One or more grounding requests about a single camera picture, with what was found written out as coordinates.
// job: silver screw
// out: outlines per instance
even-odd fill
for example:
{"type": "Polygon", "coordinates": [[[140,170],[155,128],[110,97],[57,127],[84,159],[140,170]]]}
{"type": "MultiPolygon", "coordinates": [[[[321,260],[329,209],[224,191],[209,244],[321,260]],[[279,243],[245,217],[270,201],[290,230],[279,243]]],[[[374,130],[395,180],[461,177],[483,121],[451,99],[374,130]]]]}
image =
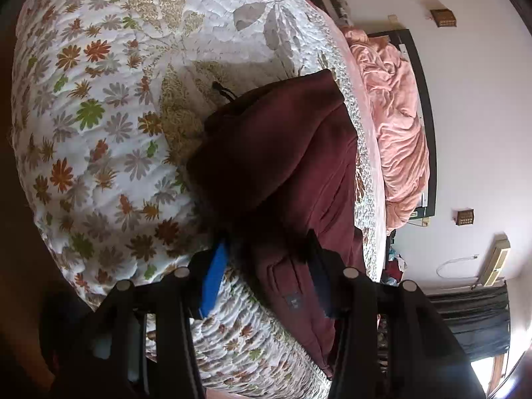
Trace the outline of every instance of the silver screw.
{"type": "Polygon", "coordinates": [[[130,286],[131,286],[131,282],[125,279],[119,280],[116,283],[116,289],[118,289],[119,291],[127,291],[130,286]]]}
{"type": "Polygon", "coordinates": [[[406,291],[411,293],[418,289],[418,285],[413,280],[405,280],[402,285],[406,291]]]}
{"type": "Polygon", "coordinates": [[[348,279],[356,279],[360,273],[355,267],[346,267],[344,269],[344,276],[348,279]]]}
{"type": "Polygon", "coordinates": [[[188,277],[189,274],[191,274],[191,271],[186,267],[179,267],[174,270],[174,276],[180,279],[188,277]]]}

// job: blue gripper pad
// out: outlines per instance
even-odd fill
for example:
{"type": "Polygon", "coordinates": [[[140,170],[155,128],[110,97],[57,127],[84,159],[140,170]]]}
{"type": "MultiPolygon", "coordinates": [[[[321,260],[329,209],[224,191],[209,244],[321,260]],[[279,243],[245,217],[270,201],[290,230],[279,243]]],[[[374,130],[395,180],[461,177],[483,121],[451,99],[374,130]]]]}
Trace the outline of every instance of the blue gripper pad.
{"type": "Polygon", "coordinates": [[[214,249],[214,257],[201,285],[201,306],[199,307],[199,314],[203,318],[207,317],[209,312],[214,308],[226,266],[227,247],[224,241],[220,241],[220,244],[214,249]]]}

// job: pile of clothes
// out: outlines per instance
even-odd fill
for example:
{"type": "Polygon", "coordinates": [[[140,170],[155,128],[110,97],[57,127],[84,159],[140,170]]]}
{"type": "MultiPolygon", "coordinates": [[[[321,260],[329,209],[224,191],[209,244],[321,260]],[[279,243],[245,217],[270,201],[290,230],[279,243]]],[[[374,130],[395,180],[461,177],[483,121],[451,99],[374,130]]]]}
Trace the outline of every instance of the pile of clothes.
{"type": "Polygon", "coordinates": [[[313,229],[323,248],[365,272],[353,218],[358,136],[343,95],[329,70],[279,81],[227,103],[205,131],[187,164],[192,183],[239,242],[250,285],[332,375],[334,321],[320,307],[302,244],[313,229]]]}

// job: black drawstring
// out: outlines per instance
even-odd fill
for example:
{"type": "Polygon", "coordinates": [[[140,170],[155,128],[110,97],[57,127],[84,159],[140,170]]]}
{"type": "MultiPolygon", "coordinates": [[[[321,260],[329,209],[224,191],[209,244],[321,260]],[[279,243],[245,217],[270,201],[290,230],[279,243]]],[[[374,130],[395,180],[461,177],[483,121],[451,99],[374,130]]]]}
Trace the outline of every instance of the black drawstring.
{"type": "Polygon", "coordinates": [[[230,89],[225,88],[222,84],[217,81],[212,83],[212,87],[217,90],[222,96],[224,96],[230,102],[236,99],[236,94],[234,94],[230,89]]]}

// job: white cable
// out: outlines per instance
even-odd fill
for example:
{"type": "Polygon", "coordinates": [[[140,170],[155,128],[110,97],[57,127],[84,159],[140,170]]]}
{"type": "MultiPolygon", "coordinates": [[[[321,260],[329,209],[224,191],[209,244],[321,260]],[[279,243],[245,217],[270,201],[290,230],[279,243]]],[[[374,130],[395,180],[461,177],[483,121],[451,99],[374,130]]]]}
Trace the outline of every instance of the white cable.
{"type": "Polygon", "coordinates": [[[470,277],[463,277],[463,278],[450,278],[450,277],[447,277],[447,276],[442,276],[440,274],[440,270],[445,267],[446,265],[448,264],[454,264],[456,262],[461,262],[461,261],[471,261],[471,260],[476,260],[478,258],[478,255],[473,255],[473,256],[468,256],[466,258],[455,258],[454,260],[449,260],[449,261],[445,261],[443,264],[441,264],[437,269],[436,269],[436,274],[441,277],[442,279],[446,279],[446,280],[463,280],[463,279],[478,279],[478,276],[470,276],[470,277]]]}

